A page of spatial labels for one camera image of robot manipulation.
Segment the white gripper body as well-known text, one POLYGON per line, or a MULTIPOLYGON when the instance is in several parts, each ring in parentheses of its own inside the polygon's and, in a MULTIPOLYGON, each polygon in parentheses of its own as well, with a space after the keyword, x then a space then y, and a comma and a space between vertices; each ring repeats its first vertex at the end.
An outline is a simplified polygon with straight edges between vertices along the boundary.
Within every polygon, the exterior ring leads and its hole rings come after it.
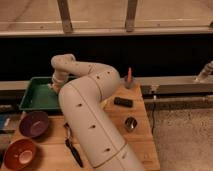
POLYGON ((53 74, 52 82, 48 84, 48 86, 56 93, 60 91, 62 86, 66 83, 67 76, 60 74, 53 74))

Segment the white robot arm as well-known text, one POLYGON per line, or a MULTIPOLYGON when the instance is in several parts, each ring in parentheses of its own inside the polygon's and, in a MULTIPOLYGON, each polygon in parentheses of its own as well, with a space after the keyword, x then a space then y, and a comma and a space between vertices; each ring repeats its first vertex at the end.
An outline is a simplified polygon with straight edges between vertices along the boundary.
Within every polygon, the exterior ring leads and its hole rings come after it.
POLYGON ((118 71, 106 64, 56 55, 52 89, 93 171, 145 171, 142 162, 101 108, 119 87, 118 71))

